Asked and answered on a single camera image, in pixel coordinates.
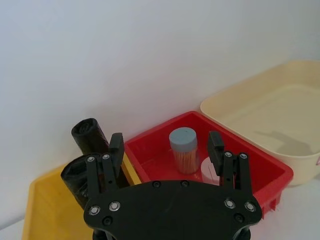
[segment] gray cap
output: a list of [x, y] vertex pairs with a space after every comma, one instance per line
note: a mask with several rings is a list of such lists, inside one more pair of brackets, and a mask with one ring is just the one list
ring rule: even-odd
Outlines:
[[191, 152], [198, 145], [196, 131], [190, 127], [180, 127], [169, 135], [172, 150], [179, 153]]

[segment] red tray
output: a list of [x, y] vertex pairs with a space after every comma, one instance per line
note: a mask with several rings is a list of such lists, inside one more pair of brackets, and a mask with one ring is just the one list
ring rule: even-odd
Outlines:
[[180, 127], [196, 131], [201, 160], [208, 157], [209, 131], [220, 132], [225, 151], [248, 153], [252, 190], [262, 213], [276, 209], [283, 189], [293, 178], [291, 168], [196, 111], [177, 116], [125, 143], [125, 152], [143, 183], [154, 180], [202, 181], [200, 169], [192, 175], [176, 170], [169, 134]]

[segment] white table surface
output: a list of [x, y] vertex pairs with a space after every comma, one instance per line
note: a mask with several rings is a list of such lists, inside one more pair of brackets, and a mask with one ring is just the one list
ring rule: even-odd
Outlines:
[[[1, 230], [0, 240], [21, 240], [23, 224], [22, 220]], [[307, 184], [286, 188], [276, 211], [250, 229], [251, 240], [320, 239], [320, 175]]]

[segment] white wall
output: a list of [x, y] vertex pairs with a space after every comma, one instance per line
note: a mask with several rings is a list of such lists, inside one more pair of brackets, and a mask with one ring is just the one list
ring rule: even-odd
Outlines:
[[97, 118], [126, 139], [290, 58], [320, 58], [319, 0], [0, 3], [0, 227]]

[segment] yellow plastic bin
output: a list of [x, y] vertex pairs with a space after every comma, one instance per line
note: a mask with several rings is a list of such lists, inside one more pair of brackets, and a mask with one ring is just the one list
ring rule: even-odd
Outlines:
[[[92, 239], [93, 230], [85, 224], [84, 211], [60, 177], [63, 168], [39, 177], [30, 185], [22, 240]], [[122, 169], [131, 185], [141, 183], [126, 154]]]
[[320, 174], [320, 61], [291, 61], [204, 100], [201, 111], [283, 161], [291, 185]]

